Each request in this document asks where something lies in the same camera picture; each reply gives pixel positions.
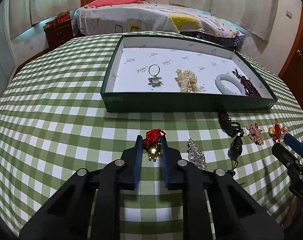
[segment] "baseboard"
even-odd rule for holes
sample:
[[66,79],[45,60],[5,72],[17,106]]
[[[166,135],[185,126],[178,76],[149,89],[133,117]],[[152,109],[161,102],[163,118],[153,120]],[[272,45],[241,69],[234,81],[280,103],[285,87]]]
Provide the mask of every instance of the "baseboard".
[[36,58],[39,58],[42,55],[45,55],[46,53],[50,52],[50,48],[44,49],[43,51],[37,53],[36,55],[34,55],[33,57],[31,57],[30,59],[27,59],[24,63],[22,63],[21,65],[18,66],[18,68],[16,69],[15,74],[13,75],[13,78],[17,75],[17,73],[19,71],[21,71],[21,69],[28,64],[29,62],[33,61]]

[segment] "pillow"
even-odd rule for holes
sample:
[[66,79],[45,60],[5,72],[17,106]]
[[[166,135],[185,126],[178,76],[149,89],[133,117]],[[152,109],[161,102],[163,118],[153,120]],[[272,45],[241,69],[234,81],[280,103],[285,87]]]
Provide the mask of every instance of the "pillow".
[[130,4],[130,3],[144,3],[141,0],[95,0],[89,4],[86,4],[84,8],[98,8],[107,5],[118,5],[118,4]]

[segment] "green and white tablecloth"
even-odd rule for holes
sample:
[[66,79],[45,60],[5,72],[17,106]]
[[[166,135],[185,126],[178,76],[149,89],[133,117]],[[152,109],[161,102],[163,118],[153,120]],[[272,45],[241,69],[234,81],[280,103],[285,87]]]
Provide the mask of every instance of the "green and white tablecloth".
[[[174,33],[147,32],[180,36]],[[216,113],[109,114],[100,96],[106,67],[121,34],[72,39],[27,64],[0,100],[0,215],[16,234],[30,217],[79,168],[103,168],[133,147],[138,134],[160,128],[170,147],[187,157],[189,138],[204,151],[209,171],[231,168],[232,142]],[[235,179],[278,222],[293,196],[289,177],[271,155],[268,127],[277,118],[303,142],[303,112],[287,86],[244,56],[278,97],[269,111],[229,113],[245,130],[249,122],[263,129],[264,145],[243,138]],[[121,194],[122,239],[182,239],[182,196],[167,191],[159,159],[143,155],[141,181]]]

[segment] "pearl bracelet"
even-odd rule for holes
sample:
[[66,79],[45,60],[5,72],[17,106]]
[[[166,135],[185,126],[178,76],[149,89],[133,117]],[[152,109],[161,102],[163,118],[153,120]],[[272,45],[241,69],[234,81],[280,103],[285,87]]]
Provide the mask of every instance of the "pearl bracelet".
[[194,72],[190,70],[185,70],[182,72],[180,69],[176,70],[176,73],[178,75],[176,81],[179,84],[180,92],[182,93],[198,93],[199,88],[197,87],[197,77]]

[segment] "jewelry box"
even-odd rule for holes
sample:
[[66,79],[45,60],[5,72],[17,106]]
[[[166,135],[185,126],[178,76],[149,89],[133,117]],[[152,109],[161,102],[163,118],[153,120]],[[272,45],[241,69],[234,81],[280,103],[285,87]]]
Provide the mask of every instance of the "jewelry box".
[[[178,69],[192,73],[193,82],[196,76],[197,93],[180,92]],[[245,95],[241,76],[259,96]],[[109,61],[101,97],[111,113],[250,112],[270,109],[277,102],[238,52],[207,41],[145,34],[121,37]]]

